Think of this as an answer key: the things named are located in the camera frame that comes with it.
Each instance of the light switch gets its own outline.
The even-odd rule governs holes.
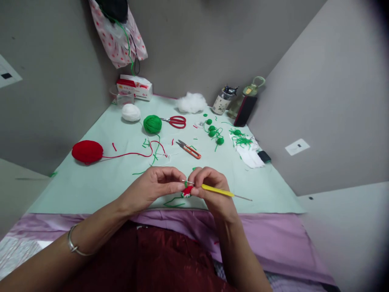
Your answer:
[[[22,80],[22,77],[0,55],[0,88]]]
[[[296,142],[285,147],[285,149],[288,151],[288,153],[291,156],[293,156],[301,151],[304,151],[308,148],[310,148],[310,146],[303,139],[298,139]]]

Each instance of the bracelet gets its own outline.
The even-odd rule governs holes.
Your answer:
[[[78,224],[76,225],[73,225],[72,228],[69,230],[69,233],[68,233],[68,245],[69,245],[69,248],[70,248],[70,252],[76,252],[78,253],[79,255],[81,256],[92,256],[94,255],[94,253],[90,253],[90,254],[86,254],[86,253],[83,253],[83,252],[80,252],[78,250],[78,246],[74,246],[74,244],[72,243],[72,240],[71,240],[71,236],[72,236],[72,232],[73,232],[73,229],[77,226]]]

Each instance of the purple cloth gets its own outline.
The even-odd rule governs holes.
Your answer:
[[[7,236],[55,240],[88,215],[26,214]],[[265,271],[335,285],[296,214],[240,214],[249,244]],[[212,215],[202,210],[150,210],[132,221],[177,231],[222,261]]]

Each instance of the dark red skirt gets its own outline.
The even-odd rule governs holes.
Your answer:
[[[127,222],[62,291],[236,291],[187,236]]]

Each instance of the hand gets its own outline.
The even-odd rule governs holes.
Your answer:
[[[239,219],[231,197],[204,190],[201,185],[209,185],[217,189],[230,191],[226,177],[210,167],[197,167],[189,176],[188,181],[194,182],[191,195],[205,200],[207,207],[215,219],[235,222]]]
[[[145,210],[156,199],[185,189],[185,175],[175,167],[150,167],[117,199],[128,216]]]

